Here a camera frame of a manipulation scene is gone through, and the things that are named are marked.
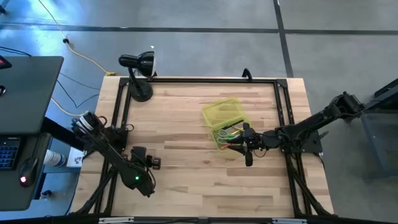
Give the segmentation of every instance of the wooden table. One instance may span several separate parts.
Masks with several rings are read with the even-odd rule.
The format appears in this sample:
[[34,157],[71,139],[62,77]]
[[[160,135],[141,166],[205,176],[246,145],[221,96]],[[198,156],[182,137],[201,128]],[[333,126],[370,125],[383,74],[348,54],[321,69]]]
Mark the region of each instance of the wooden table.
[[[289,78],[289,92],[296,123],[311,115],[303,79]],[[112,119],[119,77],[105,77],[96,114]],[[128,189],[118,178],[112,215],[168,217],[292,217],[292,201],[285,159],[273,149],[245,167],[237,152],[219,152],[210,136],[201,109],[212,101],[238,97],[257,132],[279,126],[272,85],[253,83],[152,83],[153,97],[130,103],[126,152],[145,146],[162,159],[154,170],[155,193],[150,198]],[[119,110],[122,116],[123,104]],[[303,154],[307,185],[329,212],[328,185],[322,164],[313,154]],[[78,210],[97,188],[103,164],[96,152],[81,169],[71,211]],[[103,207],[108,190],[105,190]],[[303,209],[301,192],[298,199]]]

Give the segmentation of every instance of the power cord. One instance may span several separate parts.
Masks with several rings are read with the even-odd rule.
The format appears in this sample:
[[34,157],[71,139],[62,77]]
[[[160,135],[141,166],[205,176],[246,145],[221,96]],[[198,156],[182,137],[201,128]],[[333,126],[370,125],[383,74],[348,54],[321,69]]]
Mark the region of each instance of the power cord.
[[76,194],[76,188],[77,188],[78,183],[79,183],[79,176],[76,178],[75,191],[73,192],[72,198],[70,199],[68,209],[64,215],[68,215],[68,212],[69,212],[70,208],[72,207],[72,202],[73,202],[73,198],[75,197],[75,194]]
[[41,5],[44,7],[44,9],[50,14],[50,16],[52,17],[52,19],[54,20],[55,24],[57,25],[58,29],[60,30],[60,32],[61,32],[61,34],[62,34],[62,36],[63,36],[62,42],[65,43],[65,44],[68,46],[69,50],[70,50],[72,53],[74,53],[75,55],[80,56],[80,57],[82,57],[82,58],[84,58],[84,59],[86,59],[86,60],[89,60],[89,61],[93,62],[96,66],[98,66],[100,69],[102,69],[102,71],[105,72],[105,75],[106,75],[106,76],[108,76],[108,75],[115,75],[115,74],[116,74],[116,72],[109,72],[109,71],[105,70],[101,65],[99,65],[99,64],[98,64],[96,61],[94,61],[93,59],[91,59],[91,58],[89,58],[89,57],[86,57],[86,56],[84,56],[84,55],[82,55],[82,54],[79,54],[78,52],[74,51],[74,50],[70,47],[70,45],[69,45],[69,40],[67,39],[67,37],[65,36],[65,34],[63,33],[63,31],[61,30],[61,27],[59,26],[57,20],[53,17],[53,15],[51,14],[51,12],[45,7],[45,5],[42,3],[41,0],[39,0],[39,3],[41,3]]
[[9,53],[13,53],[13,54],[19,54],[19,55],[26,55],[26,56],[30,56],[30,54],[20,51],[20,50],[16,50],[16,49],[10,49],[8,47],[1,47],[0,46],[0,50],[5,51],[5,52],[9,52]]
[[84,100],[83,102],[81,102],[79,105],[76,104],[75,100],[73,100],[73,98],[69,95],[69,93],[66,91],[66,89],[63,87],[63,85],[57,80],[57,83],[61,86],[61,88],[63,89],[63,91],[67,94],[67,96],[69,97],[70,100],[72,100],[73,104],[75,105],[75,108],[79,108],[82,104],[86,103],[88,100],[90,100],[91,98],[94,98],[96,96],[99,96],[100,94],[95,94],[92,95],[91,97],[89,97],[87,100]]
[[87,88],[91,88],[91,89],[93,89],[93,90],[101,90],[100,88],[95,88],[95,87],[92,87],[92,86],[83,84],[83,83],[81,83],[81,82],[78,82],[78,81],[76,81],[76,80],[70,78],[69,76],[63,74],[62,72],[60,72],[60,75],[64,76],[65,78],[67,78],[67,79],[69,79],[69,80],[74,81],[75,83],[81,84],[82,86],[85,86],[85,87],[87,87]]
[[65,109],[63,109],[62,106],[61,106],[58,102],[56,102],[55,99],[52,98],[52,97],[51,97],[51,101],[52,101],[53,103],[55,103],[55,105],[58,106],[58,108],[60,108],[60,110],[62,110],[62,111],[63,111],[64,113],[66,113],[67,115],[70,115],[70,116],[82,116],[82,115],[84,115],[84,113],[81,113],[81,114],[69,113],[68,111],[66,111]]

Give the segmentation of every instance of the black desk lamp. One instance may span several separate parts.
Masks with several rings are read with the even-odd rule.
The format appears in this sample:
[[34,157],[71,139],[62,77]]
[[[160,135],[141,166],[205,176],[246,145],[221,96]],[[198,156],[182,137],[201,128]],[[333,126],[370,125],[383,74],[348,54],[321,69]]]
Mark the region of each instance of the black desk lamp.
[[121,66],[127,67],[129,70],[130,79],[132,80],[132,86],[130,89],[131,97],[138,102],[145,102],[149,100],[154,94],[154,90],[146,81],[137,80],[132,72],[132,69],[137,69],[141,75],[151,80],[153,76],[156,76],[155,53],[144,52],[138,55],[138,57],[132,55],[122,55],[119,57],[119,63]]

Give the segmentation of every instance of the yellow cable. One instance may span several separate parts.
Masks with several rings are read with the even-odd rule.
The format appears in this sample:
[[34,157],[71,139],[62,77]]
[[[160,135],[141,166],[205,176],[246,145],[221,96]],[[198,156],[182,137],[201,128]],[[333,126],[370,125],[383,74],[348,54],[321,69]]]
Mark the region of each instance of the yellow cable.
[[[53,17],[53,15],[51,14],[51,12],[47,9],[47,7],[45,7],[45,5],[42,3],[41,0],[39,0],[39,3],[41,3],[41,5],[44,7],[44,9],[50,14],[51,18],[54,20],[55,24],[57,25],[58,29],[60,30],[60,32],[61,32],[63,38],[66,39],[67,37],[66,37],[65,34],[62,32],[62,29],[61,29],[61,27],[59,26],[57,20]],[[105,72],[105,75],[106,75],[106,76],[108,76],[108,75],[115,75],[115,74],[116,74],[116,72],[109,72],[109,71],[106,71],[101,65],[99,65],[97,62],[95,62],[93,59],[91,59],[91,58],[89,58],[89,57],[86,57],[86,56],[84,56],[84,55],[82,55],[82,54],[79,54],[78,52],[74,51],[74,50],[69,46],[69,43],[66,43],[66,45],[68,46],[69,50],[72,51],[72,52],[73,52],[74,54],[76,54],[77,56],[81,56],[82,58],[84,58],[84,59],[86,59],[86,60],[89,60],[89,61],[93,62],[95,65],[97,65],[100,69],[102,69],[102,71]],[[70,112],[66,111],[65,109],[63,109],[62,106],[61,106],[58,102],[56,102],[55,99],[53,99],[52,97],[51,97],[51,100],[55,103],[56,106],[58,106],[58,108],[60,108],[60,110],[62,110],[64,113],[66,113],[66,114],[68,114],[68,115],[70,115],[70,116],[82,116],[82,115],[84,115],[84,113],[82,113],[82,114],[70,113]]]
[[65,109],[63,109],[62,106],[58,102],[56,102],[55,99],[53,99],[52,97],[51,97],[51,100],[55,103],[55,105],[57,105],[60,108],[60,110],[62,110],[64,113],[66,113],[66,114],[68,114],[70,116],[82,116],[82,115],[84,115],[84,113],[82,113],[82,114],[69,113]]
[[[41,0],[39,0],[39,2],[40,2],[41,5],[44,7],[44,9],[50,14],[50,16],[51,16],[52,19],[54,20],[55,24],[57,25],[58,29],[60,30],[60,32],[61,32],[63,38],[64,38],[64,39],[67,39],[67,37],[65,36],[65,34],[62,32],[61,27],[59,26],[57,20],[53,17],[53,15],[51,14],[51,12],[44,6],[44,4],[42,3]],[[81,56],[82,58],[84,58],[84,59],[86,59],[86,60],[89,60],[89,61],[93,62],[96,66],[98,66],[100,69],[102,69],[102,71],[105,72],[105,75],[106,75],[106,76],[108,76],[108,75],[115,75],[115,74],[116,74],[116,72],[109,72],[109,71],[105,70],[101,65],[99,65],[99,64],[98,64],[96,61],[94,61],[93,59],[91,59],[91,58],[89,58],[89,57],[86,57],[86,56],[84,56],[84,55],[82,55],[82,54],[79,54],[78,52],[74,51],[74,50],[69,46],[69,43],[66,43],[66,45],[68,46],[69,50],[72,51],[75,55]]]

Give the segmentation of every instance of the concrete floor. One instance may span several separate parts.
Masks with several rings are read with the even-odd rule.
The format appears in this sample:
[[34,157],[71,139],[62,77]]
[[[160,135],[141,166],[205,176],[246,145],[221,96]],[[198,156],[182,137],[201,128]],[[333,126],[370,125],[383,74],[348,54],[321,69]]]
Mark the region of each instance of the concrete floor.
[[[36,0],[6,0],[8,14],[0,15],[0,45],[32,55],[62,55],[62,72],[87,85],[100,87],[103,72],[73,55],[62,44],[53,21]],[[255,77],[286,77],[272,0],[71,0],[44,1],[62,25],[115,27],[114,32],[65,31],[77,51],[97,60],[107,70],[127,75],[119,66],[121,54],[155,50],[159,75],[240,76],[244,67]],[[279,0],[285,29],[398,30],[398,2],[393,0]],[[117,32],[120,27],[241,28],[247,33]],[[397,78],[398,38],[391,35],[287,34],[294,77],[305,80],[310,107],[317,112],[343,91],[367,102],[374,91]],[[60,82],[81,102],[98,91]],[[56,87],[53,97],[74,113],[94,110],[97,98],[75,109]],[[50,104],[47,116],[65,127],[70,117]],[[365,182],[363,175],[378,170],[359,120],[337,121],[323,128],[326,176],[335,213],[341,217],[398,222],[398,179]],[[75,177],[49,176],[46,187],[63,189],[62,197],[34,202],[24,212],[2,212],[0,219],[63,215],[72,198]]]

